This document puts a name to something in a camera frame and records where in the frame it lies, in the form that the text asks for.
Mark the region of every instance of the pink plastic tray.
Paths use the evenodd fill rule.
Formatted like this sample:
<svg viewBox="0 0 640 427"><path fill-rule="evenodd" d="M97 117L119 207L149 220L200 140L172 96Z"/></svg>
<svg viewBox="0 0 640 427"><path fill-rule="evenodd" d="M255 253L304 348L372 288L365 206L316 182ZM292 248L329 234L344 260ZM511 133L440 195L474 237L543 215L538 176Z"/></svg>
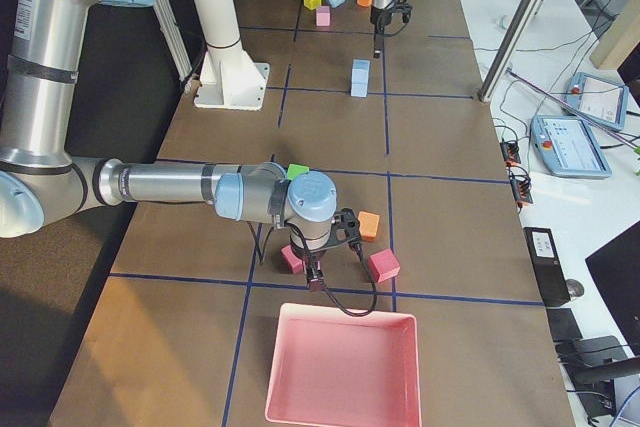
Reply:
<svg viewBox="0 0 640 427"><path fill-rule="evenodd" d="M284 304L267 420L321 427L420 427L416 319Z"/></svg>

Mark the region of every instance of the floor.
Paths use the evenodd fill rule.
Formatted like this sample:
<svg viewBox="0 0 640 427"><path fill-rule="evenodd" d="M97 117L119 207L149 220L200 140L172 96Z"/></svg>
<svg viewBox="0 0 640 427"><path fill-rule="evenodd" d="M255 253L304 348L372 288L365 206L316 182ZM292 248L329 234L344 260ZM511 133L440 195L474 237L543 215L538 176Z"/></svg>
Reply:
<svg viewBox="0 0 640 427"><path fill-rule="evenodd" d="M139 32L145 35L126 37ZM92 12L83 54L86 68L81 69L86 74L69 129L72 154L133 161L155 156L177 101L175 74L162 42L149 10ZM131 56L127 46L133 44L141 45L144 55ZM259 49L259 39L253 44ZM121 65L146 74L118 75ZM150 75L149 65L161 67ZM287 72L274 75L284 82ZM105 80L118 89L97 99L95 91ZM142 107L132 116L129 105ZM87 119L96 127L88 130ZM46 425L131 215L130 207L89 212L38 234L0 242L0 310L8 313L0 333L0 359L10 366L0 374L3 426Z"/></svg>

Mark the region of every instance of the sticker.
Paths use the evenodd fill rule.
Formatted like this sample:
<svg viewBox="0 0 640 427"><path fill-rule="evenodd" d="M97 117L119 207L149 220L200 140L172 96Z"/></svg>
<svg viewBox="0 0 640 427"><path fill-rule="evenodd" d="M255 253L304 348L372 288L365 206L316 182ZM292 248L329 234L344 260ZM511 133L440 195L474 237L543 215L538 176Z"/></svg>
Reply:
<svg viewBox="0 0 640 427"><path fill-rule="evenodd" d="M31 26L33 24L34 0L18 0L16 11L16 27L13 31L15 37L31 40Z"/></svg>
<svg viewBox="0 0 640 427"><path fill-rule="evenodd" d="M549 234L546 232L531 232L531 237L533 238L533 246L536 249L536 255L538 257L555 258Z"/></svg>

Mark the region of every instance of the white desk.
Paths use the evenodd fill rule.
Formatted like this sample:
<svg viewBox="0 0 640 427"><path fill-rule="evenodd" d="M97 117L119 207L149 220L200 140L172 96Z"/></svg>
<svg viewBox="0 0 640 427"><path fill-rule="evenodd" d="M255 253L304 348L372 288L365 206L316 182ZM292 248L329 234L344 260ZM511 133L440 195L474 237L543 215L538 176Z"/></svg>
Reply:
<svg viewBox="0 0 640 427"><path fill-rule="evenodd" d="M500 24L503 23L504 16L513 15L519 2L520 0L462 0L475 49L499 47L505 33ZM546 0L536 18L525 30L518 49L552 48L571 42L590 30L574 0ZM596 38L591 34L582 45L583 40L553 51L517 52L511 60L512 68L520 76L547 91L562 92L583 53L593 48ZM558 83L552 86L581 45L571 66L562 74ZM475 52L484 77L495 52ZM597 70L589 61L588 55L579 71L620 81L615 71ZM525 127L499 110L505 98L505 91L513 80L510 76L504 76L493 96L491 111L494 117L503 119L522 137ZM503 109L529 124L541 100L541 95L521 83L516 83L508 92ZM628 109L638 112L638 106L633 99L630 100ZM560 107L552 101L546 101L539 113L563 115ZM624 130L640 132L640 119L627 116ZM505 139L511 138L509 135L509 132L506 132ZM598 131L596 137L601 145L616 143ZM576 279L584 285L585 295L566 305L571 307L584 338L615 335L624 344L617 325L591 279L585 258L640 220L640 178L634 175L634 172L640 169L640 162L626 147L605 150L605 156L613 170L612 178L561 179L549 175L533 149L527 160L528 148L527 139L521 140L520 153L524 167L528 167L531 174L534 204L523 209L520 215L521 223L523 227L550 228L565 277ZM570 397L576 424L580 427L586 426L580 402L575 395Z"/></svg>

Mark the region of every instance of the light blue block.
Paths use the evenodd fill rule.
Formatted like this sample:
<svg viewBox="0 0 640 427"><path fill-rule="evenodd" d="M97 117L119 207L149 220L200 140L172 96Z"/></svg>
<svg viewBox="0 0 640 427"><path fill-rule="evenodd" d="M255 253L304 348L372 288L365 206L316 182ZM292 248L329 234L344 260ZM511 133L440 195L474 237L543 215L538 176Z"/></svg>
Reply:
<svg viewBox="0 0 640 427"><path fill-rule="evenodd" d="M369 83L369 66L371 62L368 60L354 59L351 68L351 83L368 84Z"/></svg>
<svg viewBox="0 0 640 427"><path fill-rule="evenodd" d="M366 97L367 96L367 84L359 84L353 82L351 84L351 97Z"/></svg>

